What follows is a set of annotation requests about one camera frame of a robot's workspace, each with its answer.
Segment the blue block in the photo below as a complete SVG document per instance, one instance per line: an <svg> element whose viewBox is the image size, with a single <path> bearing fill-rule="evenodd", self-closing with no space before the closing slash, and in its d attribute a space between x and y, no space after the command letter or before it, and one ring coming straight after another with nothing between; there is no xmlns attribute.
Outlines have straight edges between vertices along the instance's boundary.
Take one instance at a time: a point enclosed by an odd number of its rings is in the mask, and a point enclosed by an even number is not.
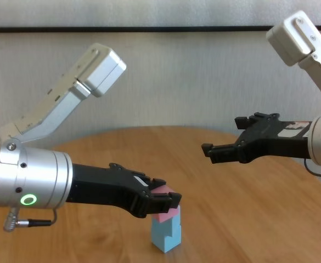
<svg viewBox="0 0 321 263"><path fill-rule="evenodd" d="M178 226L172 237L164 236L156 231L151 232L151 241L164 253L181 244L181 226Z"/></svg>
<svg viewBox="0 0 321 263"><path fill-rule="evenodd" d="M156 219L151 220L151 231L155 231L163 236L173 236L178 226L181 225L181 214L175 215L174 217L166 220L163 223L159 223Z"/></svg>

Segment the pink block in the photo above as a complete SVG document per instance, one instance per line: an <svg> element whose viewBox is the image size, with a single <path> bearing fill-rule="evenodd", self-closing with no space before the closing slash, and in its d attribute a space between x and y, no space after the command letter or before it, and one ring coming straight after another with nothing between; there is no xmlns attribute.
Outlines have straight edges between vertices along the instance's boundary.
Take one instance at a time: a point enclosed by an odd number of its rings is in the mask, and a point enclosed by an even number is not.
<svg viewBox="0 0 321 263"><path fill-rule="evenodd" d="M152 193L169 193L169 192L175 192L173 189L169 188L167 185L159 186L156 189L153 189L151 191ZM175 215L178 215L178 208L170 208L168 213L162 213L162 214L152 214L152 217L156 219L159 223L163 223L166 220L173 218Z"/></svg>

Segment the white wall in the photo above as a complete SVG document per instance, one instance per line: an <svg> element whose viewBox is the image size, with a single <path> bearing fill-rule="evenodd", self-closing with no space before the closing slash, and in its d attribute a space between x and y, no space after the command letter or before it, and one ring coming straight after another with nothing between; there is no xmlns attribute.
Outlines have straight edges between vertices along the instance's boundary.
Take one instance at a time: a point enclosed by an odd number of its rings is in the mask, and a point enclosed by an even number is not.
<svg viewBox="0 0 321 263"><path fill-rule="evenodd" d="M194 125L238 134L236 116L321 114L321 92L289 68L264 32L0 35L0 126L32 109L93 42L112 47L127 72L90 98L40 147L140 125Z"/></svg>

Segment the stacked blocks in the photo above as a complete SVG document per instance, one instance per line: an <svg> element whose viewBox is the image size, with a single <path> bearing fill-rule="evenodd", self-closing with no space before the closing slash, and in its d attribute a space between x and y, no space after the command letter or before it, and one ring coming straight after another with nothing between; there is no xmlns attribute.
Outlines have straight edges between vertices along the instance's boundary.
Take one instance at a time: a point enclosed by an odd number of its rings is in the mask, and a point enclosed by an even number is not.
<svg viewBox="0 0 321 263"><path fill-rule="evenodd" d="M174 192L166 185L162 185L152 193ZM164 253L181 243L181 213L180 206L170 208L168 213L152 215L151 241Z"/></svg>

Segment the wooden table surface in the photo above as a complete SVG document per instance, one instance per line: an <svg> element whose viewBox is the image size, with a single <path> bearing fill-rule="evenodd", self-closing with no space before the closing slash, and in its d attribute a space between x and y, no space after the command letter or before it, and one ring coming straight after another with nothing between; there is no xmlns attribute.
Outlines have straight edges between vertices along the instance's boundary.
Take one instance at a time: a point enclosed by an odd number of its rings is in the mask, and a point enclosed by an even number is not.
<svg viewBox="0 0 321 263"><path fill-rule="evenodd" d="M293 160L211 164L201 144L227 144L217 131L149 127L107 132L59 146L73 162L110 162L162 178L183 195L182 244L163 254L151 244L151 219L108 206L65 204L49 228L4 233L0 262L321 263L321 183ZM21 216L49 218L50 211Z"/></svg>

